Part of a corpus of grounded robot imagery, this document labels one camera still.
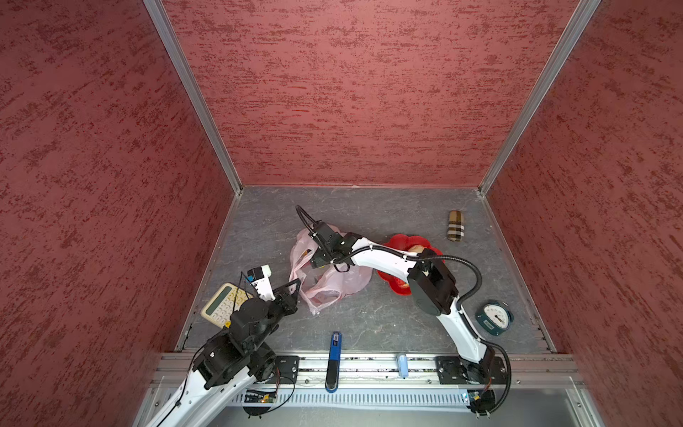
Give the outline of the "pink printed plastic bag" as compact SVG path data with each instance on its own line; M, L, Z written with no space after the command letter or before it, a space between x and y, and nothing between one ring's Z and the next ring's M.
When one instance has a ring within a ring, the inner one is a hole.
M369 267L351 266L339 270L331 264L314 267L312 261L317 250L318 245L309 236L309 231L301 230L289 256L289 280L301 281L300 299L314 316L365 289L373 275L373 269Z

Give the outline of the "beige garlic bulb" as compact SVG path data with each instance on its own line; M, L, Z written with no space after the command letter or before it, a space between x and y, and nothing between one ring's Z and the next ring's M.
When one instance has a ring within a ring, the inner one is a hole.
M408 252L410 253L416 253L416 254L421 254L425 250L425 247L422 245L415 245L412 246L408 249Z

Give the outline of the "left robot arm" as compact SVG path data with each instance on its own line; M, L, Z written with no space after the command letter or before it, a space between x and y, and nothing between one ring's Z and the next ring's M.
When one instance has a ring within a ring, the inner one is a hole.
M209 425L242 391L267 380L276 354L265 341L284 317L297 312L301 284L294 279L277 288L272 301L243 302L231 314L231 325L196 352L185 379L148 425Z

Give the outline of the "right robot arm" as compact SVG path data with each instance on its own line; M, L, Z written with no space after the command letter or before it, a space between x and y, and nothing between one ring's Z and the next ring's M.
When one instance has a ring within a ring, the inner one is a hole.
M467 381L473 384L487 382L494 363L493 346L485 343L462 306L483 285L483 276L475 264L457 256L439 255L430 249L421 253L400 251L355 233L343 236L322 221L307 229L318 245L316 260L333 266L372 268L407 283L415 305L434 316L454 342L458 356L464 362ZM472 271L475 284L468 292L459 293L455 276L446 266L447 261L460 263Z

